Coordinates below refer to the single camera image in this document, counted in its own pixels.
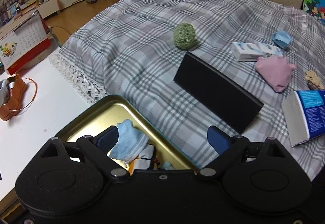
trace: lace trim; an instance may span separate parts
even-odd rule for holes
[[[49,60],[54,68],[69,82],[77,93],[90,105],[107,96],[105,89],[69,60],[64,58],[59,52],[49,55]]]

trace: pink pouch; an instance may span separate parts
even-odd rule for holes
[[[268,58],[259,57],[255,69],[275,92],[282,92],[291,80],[291,72],[296,70],[294,64],[289,64],[285,58],[277,55]]]

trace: plaid bedspread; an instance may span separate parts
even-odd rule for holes
[[[313,179],[325,162],[325,136],[292,148],[281,109],[293,90],[308,89],[304,71],[314,70],[325,83],[325,27],[301,10],[266,0],[121,0],[74,33],[60,54],[108,94],[125,97],[192,161],[205,166],[218,155],[207,142],[208,127],[216,125],[230,136],[236,132],[173,82],[185,54],[175,47],[173,30],[183,22],[196,30],[193,53],[264,103],[243,135],[251,141],[276,137]],[[272,44],[271,34],[282,29],[295,39],[298,52],[285,55],[297,70],[287,89],[276,93],[254,63],[236,61],[230,46]]]

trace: red calendar base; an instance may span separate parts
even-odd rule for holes
[[[47,49],[51,45],[51,42],[48,38],[44,41],[40,42],[36,45],[33,49],[29,50],[25,53],[21,58],[19,58],[12,66],[10,66],[6,72],[9,75],[13,75],[16,73],[20,68],[22,68],[25,64],[27,64],[30,60],[32,60],[35,56],[39,53]]]

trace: crumpled blue mask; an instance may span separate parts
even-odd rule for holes
[[[282,49],[289,47],[293,40],[285,30],[280,30],[272,34],[272,41]]]
[[[117,124],[119,139],[110,151],[112,159],[132,162],[144,149],[148,136],[132,126],[132,121],[127,119]]]

